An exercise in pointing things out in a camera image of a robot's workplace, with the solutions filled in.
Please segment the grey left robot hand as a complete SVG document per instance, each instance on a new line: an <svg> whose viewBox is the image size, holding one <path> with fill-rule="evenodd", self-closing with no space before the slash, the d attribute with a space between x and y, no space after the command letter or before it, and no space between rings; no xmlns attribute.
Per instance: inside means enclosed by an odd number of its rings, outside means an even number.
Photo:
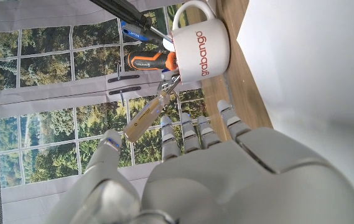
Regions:
<svg viewBox="0 0 354 224"><path fill-rule="evenodd" d="M118 171L121 136L107 130L47 223L354 223L354 188L329 161L276 130L250 129L225 100L217 107L229 141L184 114L179 148L162 117L162 162L142 194Z"/></svg>

